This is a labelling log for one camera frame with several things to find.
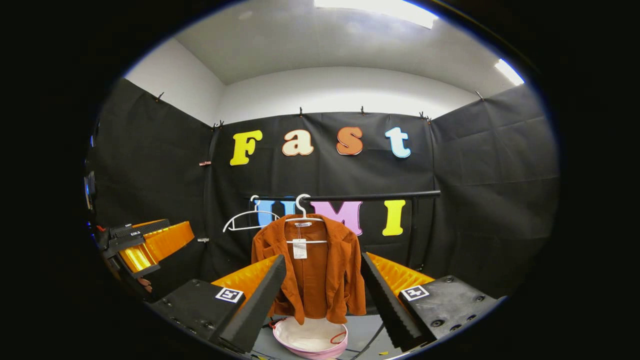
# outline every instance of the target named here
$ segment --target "white hanger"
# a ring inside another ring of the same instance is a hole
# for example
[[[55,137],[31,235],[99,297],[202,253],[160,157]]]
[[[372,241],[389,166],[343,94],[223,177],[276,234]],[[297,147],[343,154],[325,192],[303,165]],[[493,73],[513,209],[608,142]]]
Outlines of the white hanger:
[[[258,197],[258,195],[254,195],[251,197],[251,199],[249,200],[250,202],[253,202],[253,199]],[[227,230],[227,227],[229,226],[229,224],[231,224],[232,227],[229,227],[229,230],[231,231],[236,231],[236,230],[247,230],[247,229],[258,229],[258,228],[263,228],[264,226],[250,226],[250,227],[236,227],[236,218],[240,217],[242,215],[245,214],[251,214],[251,213],[267,213],[267,214],[271,214],[274,217],[274,220],[279,219],[280,217],[270,211],[262,211],[262,210],[258,210],[258,205],[260,204],[260,200],[258,200],[258,202],[255,203],[255,206],[253,207],[253,211],[245,211],[244,213],[238,214],[234,217],[232,217],[231,219],[229,219],[229,221],[225,224],[224,228],[222,228],[222,232],[224,233]]]
[[[320,221],[320,222],[324,222],[324,220],[322,220],[321,218],[308,218],[307,217],[307,210],[305,208],[303,208],[302,206],[300,206],[300,199],[302,199],[303,197],[311,197],[309,195],[307,195],[306,193],[298,195],[298,197],[296,198],[296,207],[300,210],[302,210],[302,217],[301,218],[289,218],[287,220],[284,220],[285,222],[290,222],[290,221]],[[326,243],[325,241],[287,241],[287,243],[293,244],[293,243]]]

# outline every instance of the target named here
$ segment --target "clothing label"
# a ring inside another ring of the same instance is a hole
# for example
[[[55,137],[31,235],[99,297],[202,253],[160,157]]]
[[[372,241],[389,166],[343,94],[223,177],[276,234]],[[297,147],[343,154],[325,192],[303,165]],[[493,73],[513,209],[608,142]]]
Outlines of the clothing label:
[[[306,241],[305,239],[293,239],[293,258],[294,259],[307,258],[307,244],[305,243],[305,241]]]

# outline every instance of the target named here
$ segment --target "ceiling light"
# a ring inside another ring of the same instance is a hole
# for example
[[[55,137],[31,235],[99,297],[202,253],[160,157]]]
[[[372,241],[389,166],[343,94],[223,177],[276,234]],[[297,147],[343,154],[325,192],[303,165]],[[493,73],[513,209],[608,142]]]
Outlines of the ceiling light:
[[[500,70],[514,85],[524,84],[524,80],[518,75],[518,73],[513,70],[509,64],[504,62],[503,59],[498,60],[498,63],[495,64],[495,68]]]
[[[403,0],[314,0],[316,8],[344,8],[381,13],[431,29],[438,17]]]

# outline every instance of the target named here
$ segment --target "gray floor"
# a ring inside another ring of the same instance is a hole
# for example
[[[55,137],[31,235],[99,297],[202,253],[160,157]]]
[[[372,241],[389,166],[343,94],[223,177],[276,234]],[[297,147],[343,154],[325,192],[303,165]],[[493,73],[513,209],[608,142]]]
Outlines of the gray floor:
[[[273,319],[281,318],[283,316],[274,316]],[[402,354],[399,348],[394,348],[391,344],[391,339],[387,335],[387,331],[382,328],[378,335],[373,339],[373,342],[369,345],[364,352],[367,344],[380,329],[382,320],[380,315],[365,315],[365,316],[347,316],[348,322],[346,327],[349,331],[349,339],[347,345],[347,351],[345,351],[340,357],[340,360],[351,360],[356,356],[358,359],[389,359],[391,357]],[[388,352],[388,354],[380,355],[381,352]],[[251,354],[264,357],[266,360],[300,360],[303,357],[293,354],[287,350],[282,344],[280,344],[273,336],[273,330],[270,327],[262,329],[258,335],[258,339],[253,346],[253,351],[250,354],[246,354],[246,357],[251,357]]]

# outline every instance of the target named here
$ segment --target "corduroy jacket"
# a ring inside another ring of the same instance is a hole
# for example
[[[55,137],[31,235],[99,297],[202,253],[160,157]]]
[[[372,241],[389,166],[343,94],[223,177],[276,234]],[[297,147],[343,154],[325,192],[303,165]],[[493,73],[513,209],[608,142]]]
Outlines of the corduroy jacket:
[[[307,214],[324,222],[296,227],[300,222],[285,222],[301,215],[286,215],[261,229],[253,238],[252,263],[282,254],[287,275],[280,292],[271,305],[268,316],[293,315],[300,325],[305,317],[324,318],[332,323],[346,323],[347,308],[353,315],[364,315],[364,280],[360,274],[360,244],[358,237],[343,223],[319,214]],[[294,259],[296,238],[307,241],[307,258]]]

